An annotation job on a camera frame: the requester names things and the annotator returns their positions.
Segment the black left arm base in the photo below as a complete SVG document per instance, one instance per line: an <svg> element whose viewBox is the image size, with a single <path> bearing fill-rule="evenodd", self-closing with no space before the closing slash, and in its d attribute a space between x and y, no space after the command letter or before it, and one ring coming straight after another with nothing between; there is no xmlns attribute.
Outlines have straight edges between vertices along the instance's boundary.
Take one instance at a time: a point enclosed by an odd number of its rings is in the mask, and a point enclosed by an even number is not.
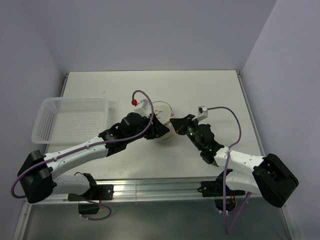
<svg viewBox="0 0 320 240"><path fill-rule="evenodd" d="M82 218L90 221L101 221L109 218L112 214L112 209L104 201L111 201L113 193L114 186L112 184L100 184L90 187L82 195L70 193L67 200L69 202L78 202L78 213ZM92 215L97 215L99 210L107 210L108 213L104 217L93 217Z"/></svg>

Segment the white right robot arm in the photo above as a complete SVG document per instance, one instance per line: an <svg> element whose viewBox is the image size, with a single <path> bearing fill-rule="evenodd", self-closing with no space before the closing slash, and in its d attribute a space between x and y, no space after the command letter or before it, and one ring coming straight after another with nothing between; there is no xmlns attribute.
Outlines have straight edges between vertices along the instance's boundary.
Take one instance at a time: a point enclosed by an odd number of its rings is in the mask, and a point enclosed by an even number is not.
<svg viewBox="0 0 320 240"><path fill-rule="evenodd" d="M201 182L198 191L203 197L243 196L250 192L281 208L299 185L277 155L255 156L228 149L215 141L209 124L199 124L192 114L171 118L170 123L178 135L190 139L207 164L222 168L215 180Z"/></svg>

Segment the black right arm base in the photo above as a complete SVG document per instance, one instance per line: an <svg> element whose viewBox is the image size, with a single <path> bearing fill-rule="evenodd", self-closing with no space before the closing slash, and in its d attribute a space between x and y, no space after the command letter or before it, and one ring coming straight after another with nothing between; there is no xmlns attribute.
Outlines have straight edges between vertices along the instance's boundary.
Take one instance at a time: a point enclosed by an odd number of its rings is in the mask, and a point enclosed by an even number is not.
<svg viewBox="0 0 320 240"><path fill-rule="evenodd" d="M202 181L200 187L197 189L202 196L205 197L222 197L223 183L219 181ZM227 197L244 196L246 194L243 190L231 190L225 186L225 194Z"/></svg>

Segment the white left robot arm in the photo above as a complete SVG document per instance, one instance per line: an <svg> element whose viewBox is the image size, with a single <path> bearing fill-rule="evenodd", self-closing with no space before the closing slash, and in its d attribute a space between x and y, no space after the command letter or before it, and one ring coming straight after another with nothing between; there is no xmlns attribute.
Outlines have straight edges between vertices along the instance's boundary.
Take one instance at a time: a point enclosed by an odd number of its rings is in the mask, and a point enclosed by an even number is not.
<svg viewBox="0 0 320 240"><path fill-rule="evenodd" d="M65 172L117 154L138 139L158 139L169 131L157 117L131 112L121 122L79 145L47 154L32 151L17 173L17 182L30 204L41 202L52 194L80 195L91 200L98 193L94 178L88 173L76 176L65 175Z"/></svg>

